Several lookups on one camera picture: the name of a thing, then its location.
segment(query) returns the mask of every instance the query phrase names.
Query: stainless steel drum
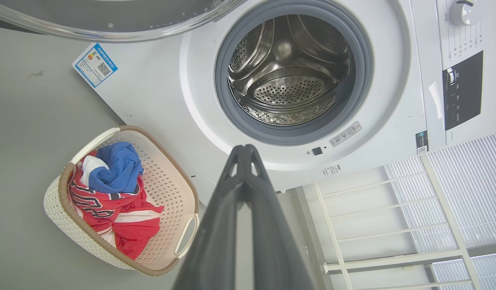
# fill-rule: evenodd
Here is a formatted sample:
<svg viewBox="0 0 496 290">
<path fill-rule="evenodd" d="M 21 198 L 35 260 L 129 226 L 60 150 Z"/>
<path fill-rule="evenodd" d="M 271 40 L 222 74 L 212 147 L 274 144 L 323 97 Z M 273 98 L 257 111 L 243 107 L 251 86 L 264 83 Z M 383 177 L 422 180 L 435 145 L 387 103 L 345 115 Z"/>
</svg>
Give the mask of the stainless steel drum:
<svg viewBox="0 0 496 290">
<path fill-rule="evenodd" d="M 306 15 L 277 17 L 238 44 L 230 60 L 230 89 L 242 109 L 261 122 L 305 123 L 335 103 L 350 54 L 343 35 L 327 22 Z"/>
</svg>

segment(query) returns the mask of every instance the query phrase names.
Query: clothes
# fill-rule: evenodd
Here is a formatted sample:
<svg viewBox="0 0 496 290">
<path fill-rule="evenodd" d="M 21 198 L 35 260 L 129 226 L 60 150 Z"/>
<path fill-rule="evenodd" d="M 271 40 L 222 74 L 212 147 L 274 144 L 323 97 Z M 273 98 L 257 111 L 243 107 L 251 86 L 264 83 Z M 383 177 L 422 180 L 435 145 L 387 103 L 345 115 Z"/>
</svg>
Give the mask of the clothes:
<svg viewBox="0 0 496 290">
<path fill-rule="evenodd" d="M 97 150 L 93 156 L 108 167 L 97 167 L 88 175 L 88 186 L 101 193 L 133 193 L 142 163 L 132 144 L 119 142 Z"/>
<path fill-rule="evenodd" d="M 84 184 L 86 171 L 83 169 L 94 172 L 96 166 L 102 165 L 93 154 L 95 151 L 84 158 L 83 164 L 78 164 L 69 184 L 71 202 L 80 217 L 101 237 L 126 256 L 136 259 L 149 239 L 158 233 L 164 207 L 148 202 L 142 177 L 138 174 L 135 189 L 130 193 L 103 193 Z"/>
<path fill-rule="evenodd" d="M 92 155 L 87 155 L 83 159 L 83 165 L 81 167 L 81 169 L 83 171 L 83 175 L 81 176 L 81 179 L 80 179 L 81 183 L 84 184 L 85 186 L 87 186 L 90 173 L 94 169 L 99 169 L 100 167 L 104 167 L 105 169 L 109 169 L 108 165 L 106 165 L 106 163 L 104 163 L 103 160 L 101 160 L 95 156 L 92 156 Z"/>
</svg>

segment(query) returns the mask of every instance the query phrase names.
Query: washing machine door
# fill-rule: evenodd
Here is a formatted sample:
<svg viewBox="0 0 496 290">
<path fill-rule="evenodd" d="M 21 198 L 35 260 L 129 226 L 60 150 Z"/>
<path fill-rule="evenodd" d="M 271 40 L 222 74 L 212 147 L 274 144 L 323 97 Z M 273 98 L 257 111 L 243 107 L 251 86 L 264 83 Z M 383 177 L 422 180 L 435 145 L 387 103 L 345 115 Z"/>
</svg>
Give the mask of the washing machine door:
<svg viewBox="0 0 496 290">
<path fill-rule="evenodd" d="M 99 42 L 145 41 L 193 29 L 244 0 L 0 0 L 0 19 Z"/>
</svg>

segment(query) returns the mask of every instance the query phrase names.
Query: sticker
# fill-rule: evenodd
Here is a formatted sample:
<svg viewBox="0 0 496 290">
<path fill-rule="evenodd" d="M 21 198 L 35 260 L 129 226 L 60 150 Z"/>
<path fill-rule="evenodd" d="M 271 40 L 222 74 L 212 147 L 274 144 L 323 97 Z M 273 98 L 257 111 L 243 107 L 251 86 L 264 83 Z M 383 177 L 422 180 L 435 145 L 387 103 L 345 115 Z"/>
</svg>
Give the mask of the sticker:
<svg viewBox="0 0 496 290">
<path fill-rule="evenodd" d="M 427 131 L 416 134 L 416 154 L 422 154 L 429 151 L 429 138 Z"/>
<path fill-rule="evenodd" d="M 337 145 L 340 145 L 341 143 L 343 143 L 346 139 L 355 135 L 355 133 L 357 133 L 361 129 L 362 129 L 362 127 L 361 127 L 361 125 L 359 125 L 359 122 L 355 122 L 352 126 L 348 127 L 341 134 L 332 138 L 330 140 L 330 143 L 332 144 L 333 147 L 336 147 Z"/>
<path fill-rule="evenodd" d="M 323 168 L 323 175 L 324 176 L 329 176 L 331 174 L 336 174 L 340 170 L 341 170 L 340 165 L 334 165 L 334 166 L 331 166 L 331 167 L 326 167 L 326 168 Z"/>
<path fill-rule="evenodd" d="M 98 43 L 75 64 L 75 68 L 94 88 L 117 70 L 117 66 Z"/>
</svg>

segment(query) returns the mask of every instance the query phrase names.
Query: white wall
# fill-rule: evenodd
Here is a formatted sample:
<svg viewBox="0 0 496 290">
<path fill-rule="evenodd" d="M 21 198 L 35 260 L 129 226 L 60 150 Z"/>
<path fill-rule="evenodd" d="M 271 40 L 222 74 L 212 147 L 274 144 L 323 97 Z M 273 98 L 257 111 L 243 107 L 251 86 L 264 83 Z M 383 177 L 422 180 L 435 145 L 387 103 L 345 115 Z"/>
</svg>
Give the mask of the white wall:
<svg viewBox="0 0 496 290">
<path fill-rule="evenodd" d="M 336 193 L 388 180 L 384 167 L 378 167 L 347 176 L 319 182 L 322 195 Z M 320 208 L 314 185 L 303 186 L 316 231 L 327 263 L 336 263 L 338 258 L 333 248 L 327 222 Z M 344 215 L 378 207 L 397 204 L 390 183 L 346 191 L 324 197 L 329 216 Z M 401 209 L 386 209 L 373 213 L 359 213 L 342 218 L 330 218 L 337 239 L 393 232 L 406 229 L 407 224 Z M 340 242 L 345 261 L 372 259 L 416 253 L 409 233 L 365 238 Z M 391 287 L 428 283 L 423 266 L 373 270 L 349 273 L 353 289 Z M 331 275 L 334 289 L 344 289 L 341 274 Z"/>
</svg>

